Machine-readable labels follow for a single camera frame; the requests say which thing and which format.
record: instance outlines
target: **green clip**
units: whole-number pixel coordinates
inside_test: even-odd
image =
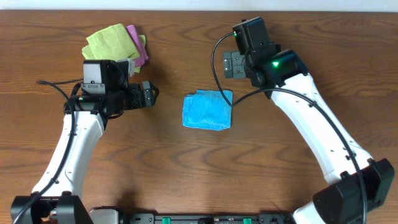
[[[251,218],[244,218],[243,224],[251,224]]]
[[[171,224],[172,220],[171,218],[163,218],[162,219],[162,224]]]

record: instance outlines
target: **folded blue cloth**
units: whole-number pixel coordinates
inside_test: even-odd
[[[224,90],[224,94],[232,102],[232,91]],[[221,131],[231,127],[231,112],[232,108],[219,91],[198,90],[184,99],[182,125]]]

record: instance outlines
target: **white wall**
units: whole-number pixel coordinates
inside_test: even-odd
[[[398,0],[0,0],[0,9],[398,12]]]

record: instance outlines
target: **stack of folded cloths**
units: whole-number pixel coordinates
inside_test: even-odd
[[[223,91],[232,102],[232,91]],[[231,127],[232,107],[225,102],[220,91],[197,90],[187,95],[182,108],[182,125],[188,128],[200,128],[221,131]]]
[[[122,24],[109,26],[87,37],[88,45],[81,52],[88,60],[122,60],[130,58],[134,61],[135,72],[140,72],[141,65],[148,60],[145,50],[146,38],[138,35],[136,28]]]

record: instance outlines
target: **purple cloth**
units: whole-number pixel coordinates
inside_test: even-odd
[[[142,42],[137,34],[136,28],[133,25],[127,26],[126,29],[129,32],[130,37],[131,37],[132,41],[134,42],[134,44],[136,45],[137,50],[139,52],[139,58],[136,58],[133,60],[135,63],[135,66],[141,66],[141,65],[145,64],[146,60],[148,60],[148,55],[145,50],[145,47],[142,44]]]

